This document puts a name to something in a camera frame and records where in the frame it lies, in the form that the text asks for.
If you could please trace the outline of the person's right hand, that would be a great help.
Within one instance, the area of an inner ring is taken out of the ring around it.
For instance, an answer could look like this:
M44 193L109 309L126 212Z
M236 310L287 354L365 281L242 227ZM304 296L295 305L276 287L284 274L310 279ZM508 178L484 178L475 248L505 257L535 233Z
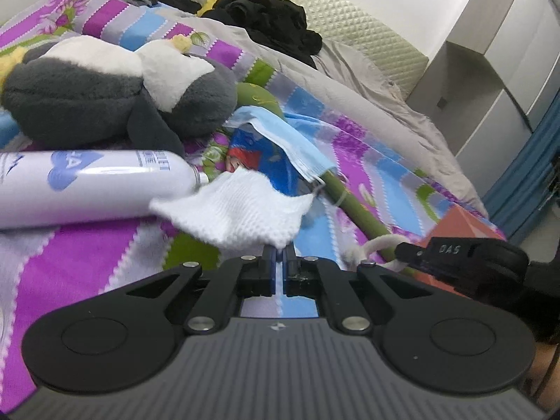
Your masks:
M523 392L548 412L559 405L559 346L537 342L535 352Z

